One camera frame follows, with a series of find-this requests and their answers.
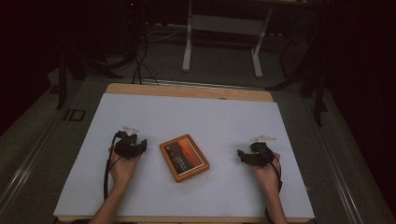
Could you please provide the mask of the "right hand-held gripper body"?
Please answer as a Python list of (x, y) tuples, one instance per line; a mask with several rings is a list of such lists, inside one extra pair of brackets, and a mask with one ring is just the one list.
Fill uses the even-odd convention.
[(271, 164), (275, 158), (274, 152), (266, 145), (267, 141), (273, 141), (272, 137), (261, 135), (251, 139), (249, 146), (252, 154), (247, 163), (250, 165), (264, 167)]

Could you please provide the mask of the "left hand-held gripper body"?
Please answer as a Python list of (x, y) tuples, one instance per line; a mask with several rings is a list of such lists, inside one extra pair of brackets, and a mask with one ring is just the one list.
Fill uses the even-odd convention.
[(140, 143), (136, 141), (134, 146), (131, 145), (131, 136), (138, 132), (138, 129), (123, 126), (122, 131), (117, 131), (114, 135), (113, 140), (119, 138), (119, 141), (115, 145), (114, 152), (126, 160), (141, 155), (144, 152), (141, 147), (142, 141)]

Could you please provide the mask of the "person's left hand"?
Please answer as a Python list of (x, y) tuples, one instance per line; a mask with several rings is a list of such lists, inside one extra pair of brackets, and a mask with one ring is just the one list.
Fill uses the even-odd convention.
[(126, 160), (115, 152), (111, 154), (110, 173), (115, 188), (126, 188), (129, 185), (139, 161), (140, 156)]

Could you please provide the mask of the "person's right hand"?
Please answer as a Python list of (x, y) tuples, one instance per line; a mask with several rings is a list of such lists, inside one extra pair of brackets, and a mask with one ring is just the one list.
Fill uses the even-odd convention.
[(280, 189), (280, 180), (281, 177), (281, 168), (279, 158), (280, 155), (274, 153), (274, 160), (270, 165), (266, 165), (265, 167), (260, 166), (252, 166), (249, 168), (253, 171), (255, 176), (258, 179), (258, 182), (262, 188), (262, 191), (277, 191), (279, 193)]

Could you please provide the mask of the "white table sheet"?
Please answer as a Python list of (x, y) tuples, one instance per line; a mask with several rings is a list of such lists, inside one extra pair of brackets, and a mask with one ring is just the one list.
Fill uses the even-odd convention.
[[(308, 220), (314, 212), (277, 104), (220, 99), (103, 95), (54, 214), (61, 220), (93, 215), (103, 202), (108, 148), (116, 131), (128, 126), (147, 140), (133, 182), (118, 212), (137, 222), (260, 222), (265, 201), (238, 150), (252, 138), (271, 137), (279, 153), (288, 218)], [(160, 145), (188, 134), (209, 161), (200, 175), (173, 178)]]

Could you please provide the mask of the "metal floor strip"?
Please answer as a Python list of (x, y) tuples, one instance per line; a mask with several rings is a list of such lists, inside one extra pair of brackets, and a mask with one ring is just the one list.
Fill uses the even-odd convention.
[(265, 91), (265, 88), (257, 88), (257, 87), (233, 86), (233, 85), (210, 84), (210, 83), (207, 84), (207, 83), (171, 81), (171, 80), (154, 80), (154, 79), (147, 79), (147, 78), (142, 79), (138, 83), (146, 84), (146, 85), (157, 85), (157, 86), (179, 86), (179, 87), (196, 87), (196, 88), (210, 88), (210, 89)]

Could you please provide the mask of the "black metal stand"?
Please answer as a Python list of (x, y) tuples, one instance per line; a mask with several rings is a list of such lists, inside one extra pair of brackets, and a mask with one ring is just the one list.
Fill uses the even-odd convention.
[(292, 72), (291, 77), (285, 81), (266, 87), (268, 91), (280, 91), (286, 87), (302, 81), (299, 94), (303, 98), (314, 97), (313, 118), (316, 124), (321, 127), (321, 113), (323, 111), (323, 96), (328, 65), (326, 64), (328, 54), (321, 43), (326, 33), (327, 19), (320, 19), (313, 34), (308, 39), (308, 47), (298, 64)]
[(72, 75), (76, 75), (78, 78), (84, 78), (85, 70), (81, 66), (82, 63), (87, 64), (90, 68), (106, 77), (120, 78), (119, 75), (114, 74), (104, 65), (97, 63), (94, 59), (77, 49), (64, 50), (59, 54), (58, 60), (58, 109), (61, 109), (67, 100), (67, 72), (70, 71)]

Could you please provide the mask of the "black floor bracket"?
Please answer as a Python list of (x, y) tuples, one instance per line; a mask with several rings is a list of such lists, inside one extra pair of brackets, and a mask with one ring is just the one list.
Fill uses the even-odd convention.
[(64, 115), (64, 121), (83, 121), (86, 115), (85, 110), (68, 109)]

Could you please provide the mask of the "metal floor rail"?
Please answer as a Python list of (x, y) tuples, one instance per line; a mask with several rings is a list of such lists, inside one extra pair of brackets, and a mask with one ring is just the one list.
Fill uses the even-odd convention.
[(361, 175), (365, 164), (346, 122), (332, 98), (325, 103), (327, 110), (321, 113), (321, 126), (314, 119), (313, 100), (302, 102), (318, 145), (317, 165), (324, 165), (324, 175), (309, 176), (318, 185), (310, 191), (315, 196), (317, 220), (321, 224), (364, 224), (359, 193), (360, 184), (365, 182)]
[(32, 148), (29, 150), (27, 158), (21, 163), (17, 171), (12, 176), (10, 182), (7, 184), (6, 189), (0, 195), (0, 219), (7, 215), (7, 211), (15, 201), (25, 182), (32, 173), (35, 163), (40, 156), (44, 145), (46, 145), (51, 132), (58, 123), (58, 118), (54, 118), (49, 121), (44, 131), (35, 140)]

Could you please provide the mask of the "white metal desk frame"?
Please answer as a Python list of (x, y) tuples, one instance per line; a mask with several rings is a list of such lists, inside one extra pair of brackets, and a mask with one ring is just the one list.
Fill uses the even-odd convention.
[(262, 42), (265, 38), (269, 21), (273, 15), (273, 8), (269, 7), (264, 14), (263, 21), (254, 21), (247, 19), (226, 18), (220, 16), (209, 16), (195, 14), (193, 12), (193, 0), (189, 0), (187, 16), (187, 35), (186, 46), (184, 51), (182, 71), (189, 72), (191, 67), (192, 43), (191, 35), (193, 30), (221, 32), (240, 35), (255, 35), (258, 37), (256, 45), (250, 50), (251, 60), (253, 63), (256, 78), (263, 77), (262, 66), (259, 53)]

